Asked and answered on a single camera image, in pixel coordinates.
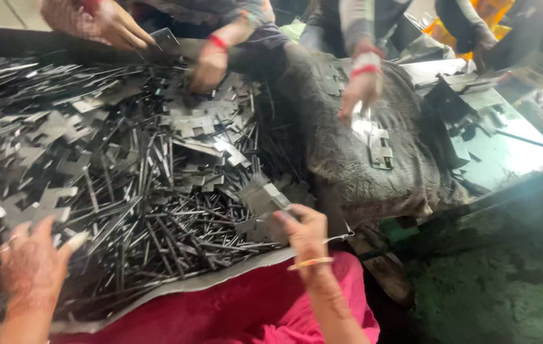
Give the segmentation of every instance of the person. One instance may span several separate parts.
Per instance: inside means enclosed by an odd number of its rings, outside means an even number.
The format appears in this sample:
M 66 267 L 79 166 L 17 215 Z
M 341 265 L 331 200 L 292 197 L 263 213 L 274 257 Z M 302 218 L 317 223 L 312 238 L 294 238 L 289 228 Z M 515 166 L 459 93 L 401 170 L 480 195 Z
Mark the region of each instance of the person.
M 331 53 L 337 58 L 352 58 L 350 82 L 337 114 L 342 122 L 350 123 L 352 111 L 359 101 L 367 107 L 381 94 L 381 65 L 385 55 L 381 49 L 384 47 L 376 44 L 389 34 L 411 2 L 313 0 L 300 44 L 312 51 Z M 494 47 L 494 36 L 487 34 L 490 30 L 485 24 L 482 26 L 484 22 L 477 16 L 469 0 L 437 0 L 436 8 L 442 21 L 451 23 L 448 26 L 451 33 L 456 33 L 459 40 L 472 40 L 470 46 L 476 46 L 478 54 Z
M 210 28 L 211 34 L 200 53 L 191 83 L 191 89 L 198 93 L 211 91 L 221 81 L 231 47 L 246 42 L 256 29 L 275 21 L 269 0 L 143 2 L 181 23 L 190 24 L 190 29 L 194 24 Z M 134 0 L 124 0 L 122 4 L 135 10 L 142 8 L 141 3 Z M 40 11 L 53 30 L 107 43 L 119 50 L 143 50 L 155 43 L 114 0 L 42 0 Z
M 327 218 L 292 204 L 275 212 L 289 236 L 291 262 L 247 272 L 192 293 L 158 297 L 95 334 L 53 337 L 54 343 L 376 343 L 380 329 L 367 306 L 363 269 L 345 252 L 329 264 Z M 52 218 L 31 236 L 17 227 L 0 250 L 8 309 L 0 344 L 43 344 L 74 246 L 55 250 Z

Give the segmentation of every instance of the dirty fabric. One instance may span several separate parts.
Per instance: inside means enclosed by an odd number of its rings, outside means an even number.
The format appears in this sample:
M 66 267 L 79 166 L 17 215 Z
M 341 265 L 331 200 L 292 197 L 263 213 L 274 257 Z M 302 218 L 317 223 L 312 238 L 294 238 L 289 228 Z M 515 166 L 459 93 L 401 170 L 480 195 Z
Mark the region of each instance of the dirty fabric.
M 440 121 L 421 112 L 420 99 L 400 66 L 384 63 L 384 91 L 373 108 L 389 132 L 394 168 L 376 169 L 365 145 L 337 120 L 341 98 L 325 92 L 317 72 L 316 64 L 338 60 L 291 44 L 285 50 L 286 71 L 276 90 L 296 107 L 301 133 L 295 141 L 304 142 L 308 171 L 317 183 L 337 191 L 334 197 L 350 225 L 401 215 L 424 217 L 469 200 L 446 166 Z
M 380 327 L 367 306 L 363 268 L 346 252 L 332 254 L 352 315 L 371 343 Z M 299 275 L 289 260 L 193 293 L 158 297 L 94 335 L 53 338 L 53 343 L 324 343 Z

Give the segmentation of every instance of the pink garment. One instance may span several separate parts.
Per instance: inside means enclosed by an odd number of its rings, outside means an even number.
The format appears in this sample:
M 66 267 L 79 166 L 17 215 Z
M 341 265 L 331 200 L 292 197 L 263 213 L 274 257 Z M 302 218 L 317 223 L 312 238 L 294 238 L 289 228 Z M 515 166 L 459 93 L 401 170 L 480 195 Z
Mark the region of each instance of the pink garment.
M 351 254 L 334 252 L 333 273 L 371 343 L 380 327 L 365 299 L 363 268 Z M 324 343 L 293 261 L 259 268 L 193 293 L 162 296 L 90 335 L 53 338 L 53 343 L 288 344 Z

